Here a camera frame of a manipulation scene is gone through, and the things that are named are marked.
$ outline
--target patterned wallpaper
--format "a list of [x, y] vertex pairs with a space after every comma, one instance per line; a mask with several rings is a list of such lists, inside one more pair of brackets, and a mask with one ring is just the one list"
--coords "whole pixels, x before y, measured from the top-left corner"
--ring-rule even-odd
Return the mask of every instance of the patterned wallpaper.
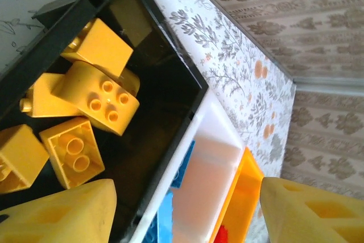
[[216, 0], [293, 77], [364, 78], [364, 0]]
[[364, 199], [364, 97], [297, 92], [282, 177]]

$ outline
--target blue toy brick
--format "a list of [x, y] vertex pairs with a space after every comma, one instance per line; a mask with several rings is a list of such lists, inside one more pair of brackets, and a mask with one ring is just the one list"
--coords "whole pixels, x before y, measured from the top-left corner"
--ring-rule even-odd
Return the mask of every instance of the blue toy brick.
[[173, 188], [181, 187], [182, 180], [183, 180], [184, 174], [186, 173], [187, 165], [188, 165], [189, 159], [191, 157], [195, 143], [196, 143], [195, 141], [191, 142], [191, 145], [189, 146], [189, 148], [187, 150], [186, 156], [184, 156], [184, 159], [180, 165], [180, 168], [178, 169], [178, 171], [175, 175], [175, 178], [172, 181], [171, 187], [173, 187]]
[[148, 228], [143, 243], [172, 243], [172, 201], [173, 193], [168, 192]]

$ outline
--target floral wallpaper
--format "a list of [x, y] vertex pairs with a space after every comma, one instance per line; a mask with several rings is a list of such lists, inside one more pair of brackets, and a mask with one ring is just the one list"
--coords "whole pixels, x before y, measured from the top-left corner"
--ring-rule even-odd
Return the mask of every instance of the floral wallpaper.
[[364, 199], [364, 97], [297, 92], [282, 177]]
[[364, 0], [215, 1], [293, 77], [364, 78]]
[[[23, 50], [19, 45], [25, 46], [42, 30], [39, 22], [30, 18], [32, 13], [52, 0], [0, 1], [2, 7], [9, 7], [0, 13], [6, 21], [0, 27], [0, 64], [6, 67]], [[264, 174], [279, 176], [296, 90], [292, 80], [210, 0], [155, 1]], [[25, 5], [14, 6], [17, 2]], [[9, 33], [10, 26], [14, 32]], [[258, 205], [246, 242], [265, 243], [267, 239]]]

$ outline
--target black storage box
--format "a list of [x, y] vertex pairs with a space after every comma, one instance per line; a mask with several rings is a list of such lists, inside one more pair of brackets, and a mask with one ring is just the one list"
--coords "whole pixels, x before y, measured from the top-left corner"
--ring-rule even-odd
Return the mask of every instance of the black storage box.
[[[0, 129], [26, 123], [34, 133], [68, 118], [31, 118], [19, 100], [43, 72], [65, 73], [63, 49], [93, 18], [101, 18], [134, 52], [127, 68], [140, 78], [140, 107], [124, 135], [94, 128], [117, 190], [110, 242], [128, 242], [208, 86], [153, 0], [62, 0], [39, 11], [48, 28], [0, 79]], [[62, 191], [50, 162], [27, 190], [0, 196], [0, 210]]]

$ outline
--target wall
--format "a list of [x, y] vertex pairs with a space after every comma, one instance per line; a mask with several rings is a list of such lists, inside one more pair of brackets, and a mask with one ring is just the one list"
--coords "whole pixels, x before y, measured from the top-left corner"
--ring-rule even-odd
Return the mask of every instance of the wall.
[[298, 91], [282, 177], [364, 199], [364, 97]]
[[294, 78], [364, 86], [364, 0], [216, 1]]

